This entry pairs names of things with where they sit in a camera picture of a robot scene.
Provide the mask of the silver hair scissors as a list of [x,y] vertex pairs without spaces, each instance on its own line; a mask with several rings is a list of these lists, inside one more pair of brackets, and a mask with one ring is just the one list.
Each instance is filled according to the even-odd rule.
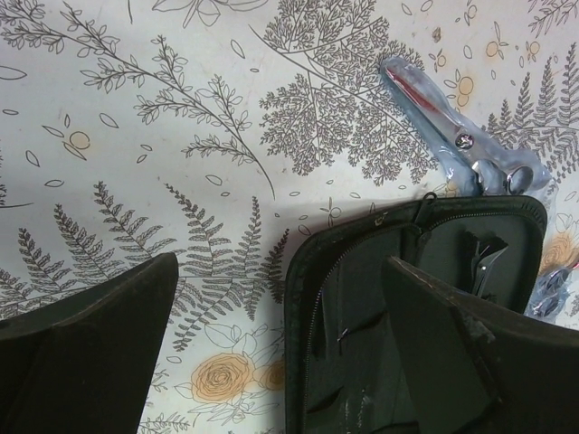
[[394,101],[461,194],[537,198],[553,181],[532,150],[503,147],[456,111],[435,82],[414,64],[393,56],[382,61],[380,72]]

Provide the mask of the black zippered tool case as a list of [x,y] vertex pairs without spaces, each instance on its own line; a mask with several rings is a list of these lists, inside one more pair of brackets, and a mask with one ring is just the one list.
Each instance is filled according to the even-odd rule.
[[419,431],[384,300],[382,265],[397,257],[470,293],[464,232],[496,235],[482,299],[527,306],[546,234],[545,206],[527,195],[423,198],[320,231],[286,276],[285,430],[288,433]]

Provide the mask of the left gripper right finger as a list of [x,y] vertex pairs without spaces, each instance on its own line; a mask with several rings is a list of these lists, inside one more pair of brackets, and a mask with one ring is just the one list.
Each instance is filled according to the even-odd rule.
[[388,257],[383,291],[422,433],[575,433],[578,333]]

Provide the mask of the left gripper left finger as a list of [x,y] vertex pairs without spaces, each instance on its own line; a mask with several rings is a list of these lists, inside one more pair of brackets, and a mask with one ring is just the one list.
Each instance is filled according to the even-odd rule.
[[178,280],[163,253],[1,323],[1,431],[135,433]]

